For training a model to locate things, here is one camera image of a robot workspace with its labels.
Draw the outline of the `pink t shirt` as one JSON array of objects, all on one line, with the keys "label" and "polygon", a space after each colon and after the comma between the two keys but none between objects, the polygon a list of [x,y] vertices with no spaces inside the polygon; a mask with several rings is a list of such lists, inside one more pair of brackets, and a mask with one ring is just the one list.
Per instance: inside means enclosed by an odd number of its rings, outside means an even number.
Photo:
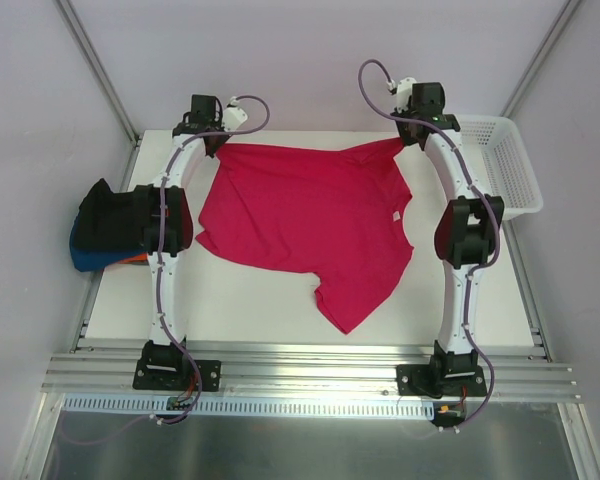
[{"label": "pink t shirt", "polygon": [[398,286],[414,248],[397,138],[340,151],[228,144],[197,242],[241,265],[314,274],[320,313],[351,333]]}]

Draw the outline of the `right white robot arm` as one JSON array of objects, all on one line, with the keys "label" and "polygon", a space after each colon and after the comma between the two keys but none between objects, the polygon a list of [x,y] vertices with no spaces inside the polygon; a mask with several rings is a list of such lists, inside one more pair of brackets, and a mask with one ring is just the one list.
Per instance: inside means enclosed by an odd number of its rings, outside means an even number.
[{"label": "right white robot arm", "polygon": [[464,157],[461,127],[446,114],[443,86],[412,78],[396,87],[396,125],[405,146],[417,145],[433,164],[447,205],[434,232],[434,250],[444,269],[442,325],[426,366],[408,384],[431,396],[447,395],[482,376],[473,323],[483,270],[500,252],[504,201],[481,191]]}]

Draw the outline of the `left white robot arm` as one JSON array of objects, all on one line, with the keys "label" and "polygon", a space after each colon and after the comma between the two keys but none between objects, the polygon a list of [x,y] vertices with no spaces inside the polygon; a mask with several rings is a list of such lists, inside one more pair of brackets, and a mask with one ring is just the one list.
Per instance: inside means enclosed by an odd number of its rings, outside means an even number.
[{"label": "left white robot arm", "polygon": [[193,240],[186,187],[195,167],[214,155],[247,116],[234,103],[194,94],[172,130],[169,155],[153,181],[134,189],[151,216],[143,228],[151,272],[152,314],[141,362],[168,388],[179,388],[197,365],[186,349],[187,321],[178,297],[185,254]]}]

